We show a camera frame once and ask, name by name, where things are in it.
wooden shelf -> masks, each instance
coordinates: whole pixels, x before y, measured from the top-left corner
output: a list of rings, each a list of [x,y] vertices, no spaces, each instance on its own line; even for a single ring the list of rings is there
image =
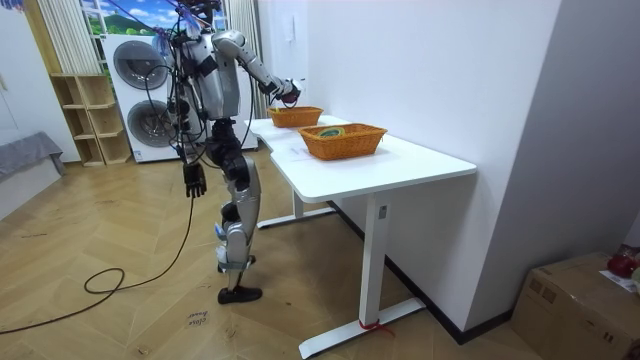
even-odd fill
[[[91,109],[88,113],[98,137],[117,136],[123,130],[120,112],[116,107]]]
[[[104,165],[102,152],[95,139],[75,140],[82,166]]]
[[[107,165],[122,164],[131,157],[129,143],[124,131],[121,131],[115,137],[99,138],[98,141],[100,141],[100,148],[102,148]]]
[[[82,164],[127,162],[131,150],[109,79],[102,74],[50,75]]]
[[[116,100],[106,76],[76,77],[76,79],[87,108],[104,106],[105,104],[115,105]]]
[[[84,167],[94,167],[94,166],[104,166],[104,162],[98,157],[92,158],[91,160],[82,164]]]
[[[84,109],[84,105],[82,105],[82,104],[68,104],[68,105],[62,105],[62,108],[65,109],[65,110]]]
[[[95,139],[96,136],[93,133],[90,134],[79,134],[73,137],[73,140],[87,140],[87,139]]]
[[[51,73],[51,77],[91,77],[91,76],[104,76],[104,74],[63,74],[63,73]]]
[[[91,126],[87,112],[84,109],[65,109],[64,115],[67,119],[69,130],[71,130],[71,136],[75,140],[82,139],[83,135],[94,135],[93,126]]]
[[[80,109],[84,108],[84,102],[82,101],[82,95],[80,94],[80,88],[76,78],[74,77],[52,77],[51,83],[53,89],[58,96],[58,102],[64,109],[65,106],[79,105]]]
[[[99,105],[89,105],[87,106],[87,109],[89,110],[101,110],[101,109],[108,109],[108,108],[112,108],[116,106],[116,102],[112,102],[112,103],[108,103],[108,104],[99,104]]]
[[[124,131],[124,129],[120,129],[120,130],[113,131],[113,132],[105,132],[105,133],[98,134],[98,137],[100,139],[116,137],[116,136],[120,135],[123,131]]]

cardboard box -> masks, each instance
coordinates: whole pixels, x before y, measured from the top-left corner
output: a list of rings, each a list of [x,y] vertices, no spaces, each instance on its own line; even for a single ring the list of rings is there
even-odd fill
[[[591,254],[532,270],[511,326],[545,360],[640,359],[640,297]]]

white desk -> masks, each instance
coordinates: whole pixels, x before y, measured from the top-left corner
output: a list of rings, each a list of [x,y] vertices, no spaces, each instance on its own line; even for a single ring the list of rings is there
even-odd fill
[[[321,116],[318,125],[347,124],[333,116]],[[266,220],[258,228],[286,224],[333,212],[326,208],[302,211],[302,203],[317,203],[355,195],[367,195],[364,260],[359,320],[365,326],[385,324],[424,308],[410,299],[380,311],[380,291],[391,212],[392,189],[473,174],[476,166],[422,146],[384,135],[376,153],[352,159],[322,161],[307,151],[297,129],[276,128],[271,119],[255,120],[251,131],[271,150],[271,161],[293,189],[293,215]],[[303,359],[345,342],[369,330],[358,321],[313,337],[300,344]]]

red cable tie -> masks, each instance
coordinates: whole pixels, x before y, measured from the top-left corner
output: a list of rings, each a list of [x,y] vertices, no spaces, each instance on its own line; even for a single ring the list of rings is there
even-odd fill
[[[393,330],[389,329],[388,327],[381,325],[380,324],[380,320],[376,321],[375,323],[371,324],[371,325],[364,325],[362,324],[362,321],[358,320],[358,323],[360,324],[360,327],[363,330],[383,330],[388,332],[389,334],[391,334],[391,336],[396,337],[396,334],[393,332]]]

washing machine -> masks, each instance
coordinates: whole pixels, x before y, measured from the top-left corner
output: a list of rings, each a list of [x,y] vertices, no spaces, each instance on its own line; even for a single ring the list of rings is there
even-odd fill
[[[151,36],[103,35],[102,47],[111,73],[113,88],[118,98],[118,106],[124,120],[131,150],[136,162],[177,159],[173,148],[175,131],[170,125],[167,108],[167,93],[170,86],[169,69],[156,67],[166,64],[165,59],[151,46]],[[149,94],[145,88],[145,77],[156,67],[147,81]],[[236,136],[244,137],[246,126],[241,119],[249,118],[251,93],[247,89],[246,76],[241,83],[241,96],[245,99],[239,115],[234,118]],[[192,109],[189,116],[192,129],[200,129],[200,121]],[[243,148],[257,148],[258,143],[251,133]]]

